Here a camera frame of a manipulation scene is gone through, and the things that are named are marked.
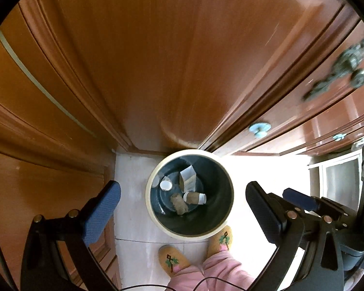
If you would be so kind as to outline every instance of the white tile floor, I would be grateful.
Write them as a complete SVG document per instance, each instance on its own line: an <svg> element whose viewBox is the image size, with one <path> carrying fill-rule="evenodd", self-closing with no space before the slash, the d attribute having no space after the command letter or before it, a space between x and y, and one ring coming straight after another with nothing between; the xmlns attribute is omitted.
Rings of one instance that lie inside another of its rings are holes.
<svg viewBox="0 0 364 291"><path fill-rule="evenodd" d="M168 276L157 260L157 251L164 244L179 248L193 264L205 259L206 242L184 242L169 237L151 221L144 202L144 190L150 173L162 157L118 154L115 180L121 185L121 201L115 211L116 251L123 288L136 284L167 284ZM245 201L245 186L256 180L268 193L282 195L290 187L310 194L309 157L227 156L222 162L234 186L234 206L228 219L234 241L232 254L251 275L257 276L271 257L275 246L268 243L252 211ZM281 288L288 286L302 259L294 260ZM156 287L140 291L160 291Z"/></svg>

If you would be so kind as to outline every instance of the white cup lid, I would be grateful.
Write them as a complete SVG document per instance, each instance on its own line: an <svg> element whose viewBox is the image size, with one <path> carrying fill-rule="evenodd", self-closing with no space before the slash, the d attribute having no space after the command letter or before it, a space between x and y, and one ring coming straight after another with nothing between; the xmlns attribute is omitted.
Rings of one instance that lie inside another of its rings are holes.
<svg viewBox="0 0 364 291"><path fill-rule="evenodd" d="M160 189L161 190L169 191L169 190L171 190L171 188L173 188L173 183L170 182L169 180L162 180L160 182Z"/></svg>

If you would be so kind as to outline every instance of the white window frame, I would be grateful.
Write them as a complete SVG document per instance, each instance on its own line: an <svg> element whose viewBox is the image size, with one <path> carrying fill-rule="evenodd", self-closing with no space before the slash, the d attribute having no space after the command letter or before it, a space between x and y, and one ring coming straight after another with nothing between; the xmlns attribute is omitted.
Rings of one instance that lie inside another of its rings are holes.
<svg viewBox="0 0 364 291"><path fill-rule="evenodd" d="M340 165L345 162L356 160L359 163L359 181L360 181L360 195L359 195L359 202L358 205L360 205L360 197L361 192L363 189L363 182L361 181L361 162L363 161L363 150L357 150L354 152L350 152L348 154L338 156L334 159L330 159L327 161L319 162L316 164L310 164L308 165L308 169L311 168L318 168L319 169L319 197L326 197L328 195L328 185L327 185L327 176L326 176L326 169L328 167L332 167L335 165Z"/></svg>

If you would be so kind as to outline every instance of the yellow slipper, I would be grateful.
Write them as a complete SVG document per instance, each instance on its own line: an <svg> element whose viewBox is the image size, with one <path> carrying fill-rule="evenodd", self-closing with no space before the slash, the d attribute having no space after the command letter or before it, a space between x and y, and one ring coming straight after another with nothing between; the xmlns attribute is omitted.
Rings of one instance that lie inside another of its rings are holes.
<svg viewBox="0 0 364 291"><path fill-rule="evenodd" d="M190 262L174 246L164 245L159 249L159 262L163 270L173 277L176 273L190 266Z"/></svg>
<svg viewBox="0 0 364 291"><path fill-rule="evenodd" d="M209 240L208 258L221 251L228 251L232 245L232 229L226 225L220 232Z"/></svg>

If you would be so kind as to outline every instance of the metal screw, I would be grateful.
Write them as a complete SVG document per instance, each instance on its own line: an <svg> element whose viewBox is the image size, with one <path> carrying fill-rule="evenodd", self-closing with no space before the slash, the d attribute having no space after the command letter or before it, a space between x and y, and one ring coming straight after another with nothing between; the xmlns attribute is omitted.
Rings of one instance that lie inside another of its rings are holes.
<svg viewBox="0 0 364 291"><path fill-rule="evenodd" d="M80 212L77 209L70 210L67 214L69 218L76 218Z"/></svg>
<svg viewBox="0 0 364 291"><path fill-rule="evenodd" d="M290 218L290 219L296 219L297 218L297 213L295 211L288 211L287 213L287 216Z"/></svg>
<svg viewBox="0 0 364 291"><path fill-rule="evenodd" d="M332 218L331 217L329 217L328 215L325 215L324 216L324 221L326 222L326 223L332 223Z"/></svg>
<svg viewBox="0 0 364 291"><path fill-rule="evenodd" d="M33 221L34 221L35 223L38 223L38 222L42 221L42 219L43 219L42 215L36 215L36 216L34 217Z"/></svg>

